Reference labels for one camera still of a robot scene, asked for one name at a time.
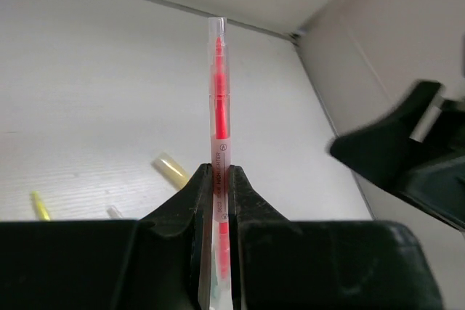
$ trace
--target yellow cap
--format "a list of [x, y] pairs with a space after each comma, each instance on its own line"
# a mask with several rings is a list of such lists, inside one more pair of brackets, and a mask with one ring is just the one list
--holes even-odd
[[178, 190], [189, 182], [190, 176], [187, 172], [165, 152], [162, 152], [152, 162], [152, 166], [160, 171]]
[[32, 192], [31, 193], [31, 198], [34, 206], [34, 210], [36, 211], [36, 214], [41, 221], [49, 221], [50, 220], [50, 215], [47, 209], [45, 208], [44, 203], [41, 200], [41, 197], [39, 196], [38, 192]]

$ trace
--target pale yellow highlighter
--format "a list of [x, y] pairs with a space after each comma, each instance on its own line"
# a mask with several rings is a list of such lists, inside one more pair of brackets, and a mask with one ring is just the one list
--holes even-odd
[[47, 211], [44, 203], [41, 200], [41, 197], [39, 196], [38, 192], [32, 192], [31, 193], [31, 199], [33, 202], [34, 210], [36, 211], [36, 214], [39, 218], [40, 221], [49, 221], [50, 220], [50, 215], [49, 212]]

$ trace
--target transparent pen cap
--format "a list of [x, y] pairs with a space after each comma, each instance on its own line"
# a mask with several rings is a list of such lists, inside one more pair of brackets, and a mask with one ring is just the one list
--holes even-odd
[[230, 93], [226, 17], [209, 18], [210, 95]]

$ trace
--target pink highlighter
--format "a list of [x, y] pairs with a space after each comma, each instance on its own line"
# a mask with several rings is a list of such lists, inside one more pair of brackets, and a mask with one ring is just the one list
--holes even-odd
[[230, 236], [227, 209], [230, 153], [230, 84], [226, 18], [209, 18], [210, 134], [213, 166], [214, 251], [221, 289], [230, 287]]

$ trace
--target white table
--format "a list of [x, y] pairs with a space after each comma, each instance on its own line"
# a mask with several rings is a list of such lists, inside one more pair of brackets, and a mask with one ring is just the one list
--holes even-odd
[[[144, 0], [0, 0], [0, 219], [139, 218], [209, 162], [207, 20]], [[291, 219], [369, 219], [291, 43], [228, 27], [232, 161]]]

